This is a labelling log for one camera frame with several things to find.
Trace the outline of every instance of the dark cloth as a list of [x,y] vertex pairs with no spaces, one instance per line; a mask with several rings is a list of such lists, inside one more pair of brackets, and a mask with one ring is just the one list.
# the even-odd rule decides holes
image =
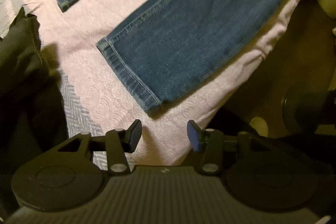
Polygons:
[[18,204],[11,177],[68,138],[63,99],[43,60],[36,16],[23,8],[0,41],[0,217]]

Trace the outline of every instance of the dark green garment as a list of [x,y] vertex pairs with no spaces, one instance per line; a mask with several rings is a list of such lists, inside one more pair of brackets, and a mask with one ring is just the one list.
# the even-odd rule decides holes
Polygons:
[[68,137],[63,99],[40,54],[39,23],[23,8],[0,42],[0,217],[17,208],[11,176]]

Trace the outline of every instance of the ribbed gray surface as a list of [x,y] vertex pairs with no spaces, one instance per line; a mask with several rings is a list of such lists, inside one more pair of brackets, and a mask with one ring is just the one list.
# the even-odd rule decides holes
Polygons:
[[82,207],[59,213],[22,208],[8,224],[313,224],[317,220],[306,208],[281,214],[249,208],[235,200],[218,178],[199,175],[192,167],[138,166],[131,175],[111,178],[104,191]]

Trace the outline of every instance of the brown floor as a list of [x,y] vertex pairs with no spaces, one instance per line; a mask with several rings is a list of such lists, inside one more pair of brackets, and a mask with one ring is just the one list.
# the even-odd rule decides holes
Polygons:
[[247,122],[255,116],[264,118],[270,137],[289,134],[282,119],[282,100],[297,83],[313,91],[328,89],[336,67],[333,27],[336,21],[316,0],[301,0],[285,35],[226,107]]

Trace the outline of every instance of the denim cuff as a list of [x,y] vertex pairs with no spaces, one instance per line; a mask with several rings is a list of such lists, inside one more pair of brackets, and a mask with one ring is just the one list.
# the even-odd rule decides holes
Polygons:
[[98,41],[96,47],[115,75],[144,111],[149,111],[162,104],[154,93],[125,65],[113,45],[106,38]]
[[70,7],[70,4],[67,0],[56,0],[56,1],[57,5],[59,6],[62,12],[65,12]]

